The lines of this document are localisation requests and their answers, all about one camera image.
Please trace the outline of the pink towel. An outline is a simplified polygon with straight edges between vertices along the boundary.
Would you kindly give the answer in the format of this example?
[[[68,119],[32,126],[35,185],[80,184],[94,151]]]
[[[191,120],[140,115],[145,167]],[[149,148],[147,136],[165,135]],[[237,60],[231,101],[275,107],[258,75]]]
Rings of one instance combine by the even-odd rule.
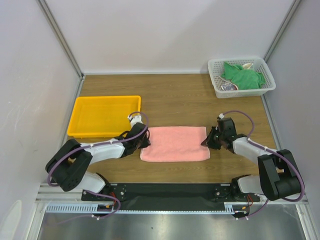
[[[149,128],[150,145],[140,152],[149,163],[201,162],[210,158],[210,150],[201,143],[207,137],[204,126],[160,126]]]

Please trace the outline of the yellow plastic tray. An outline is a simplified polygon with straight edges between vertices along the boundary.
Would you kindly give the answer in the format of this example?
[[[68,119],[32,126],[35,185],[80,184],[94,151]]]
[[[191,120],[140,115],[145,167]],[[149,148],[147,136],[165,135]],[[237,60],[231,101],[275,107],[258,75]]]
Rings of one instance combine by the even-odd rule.
[[[139,95],[77,97],[68,124],[73,138],[110,138],[129,130],[128,116],[141,110]]]

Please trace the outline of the green towel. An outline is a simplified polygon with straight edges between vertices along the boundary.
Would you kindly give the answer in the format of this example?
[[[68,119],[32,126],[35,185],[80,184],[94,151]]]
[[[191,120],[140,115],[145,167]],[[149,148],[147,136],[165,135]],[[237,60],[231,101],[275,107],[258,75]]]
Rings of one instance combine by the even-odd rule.
[[[253,69],[228,62],[224,62],[223,67],[224,71],[220,76],[237,85],[238,90],[261,89],[266,84],[263,74]]]

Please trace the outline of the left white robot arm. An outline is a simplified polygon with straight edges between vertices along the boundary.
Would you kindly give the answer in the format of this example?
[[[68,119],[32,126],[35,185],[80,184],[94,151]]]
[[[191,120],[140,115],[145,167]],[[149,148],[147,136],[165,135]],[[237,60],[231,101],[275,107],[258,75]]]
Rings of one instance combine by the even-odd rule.
[[[133,154],[137,149],[150,145],[148,126],[137,122],[129,131],[108,141],[79,143],[68,140],[45,166],[47,183],[69,192],[77,187],[89,190],[99,200],[110,195],[107,181],[99,174],[87,172],[88,167],[108,159],[120,159]]]

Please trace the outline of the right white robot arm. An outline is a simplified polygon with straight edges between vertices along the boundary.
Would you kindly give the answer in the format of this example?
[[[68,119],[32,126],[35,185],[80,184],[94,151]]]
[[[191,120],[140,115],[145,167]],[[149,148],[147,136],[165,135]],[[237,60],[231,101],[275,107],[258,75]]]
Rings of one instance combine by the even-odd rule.
[[[249,134],[238,134],[232,118],[220,114],[201,143],[202,146],[242,156],[258,166],[258,176],[245,175],[230,188],[230,195],[242,201],[248,193],[264,195],[269,201],[283,199],[299,202],[305,194],[305,184],[291,151],[275,150],[251,140]]]

